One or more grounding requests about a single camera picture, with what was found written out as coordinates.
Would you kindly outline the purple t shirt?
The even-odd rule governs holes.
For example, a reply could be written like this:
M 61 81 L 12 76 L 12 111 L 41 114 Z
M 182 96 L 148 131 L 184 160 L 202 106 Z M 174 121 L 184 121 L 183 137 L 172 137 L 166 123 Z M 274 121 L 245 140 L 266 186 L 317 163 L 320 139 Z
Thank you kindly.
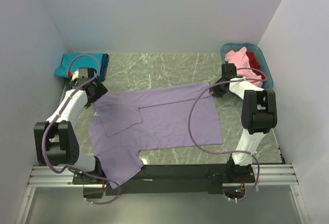
M 208 82 L 110 93 L 94 103 L 88 128 L 95 156 L 112 188 L 140 172 L 141 151 L 222 144 Z

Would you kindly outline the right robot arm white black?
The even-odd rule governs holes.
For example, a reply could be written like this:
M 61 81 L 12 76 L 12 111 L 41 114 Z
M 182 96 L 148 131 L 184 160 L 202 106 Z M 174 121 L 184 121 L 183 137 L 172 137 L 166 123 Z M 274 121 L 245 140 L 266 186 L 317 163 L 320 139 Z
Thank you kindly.
M 236 147 L 236 153 L 231 153 L 227 162 L 226 178 L 238 182 L 241 178 L 253 174 L 252 156 L 262 139 L 277 124 L 276 95 L 271 89 L 262 89 L 237 74 L 233 63 L 222 65 L 222 77 L 215 82 L 210 91 L 215 97 L 222 98 L 231 92 L 243 100 L 241 124 L 242 135 Z

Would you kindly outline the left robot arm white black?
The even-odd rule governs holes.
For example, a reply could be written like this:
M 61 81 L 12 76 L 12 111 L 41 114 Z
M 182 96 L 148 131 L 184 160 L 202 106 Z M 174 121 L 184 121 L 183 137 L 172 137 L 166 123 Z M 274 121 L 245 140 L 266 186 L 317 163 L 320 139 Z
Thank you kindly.
M 103 177 L 101 163 L 96 156 L 81 152 L 74 124 L 81 109 L 89 108 L 107 93 L 97 74 L 93 68 L 69 71 L 70 82 L 59 107 L 46 121 L 36 123 L 33 128 L 40 165 L 51 169 L 62 165 L 79 175 L 85 172 L 85 179 L 92 184 Z

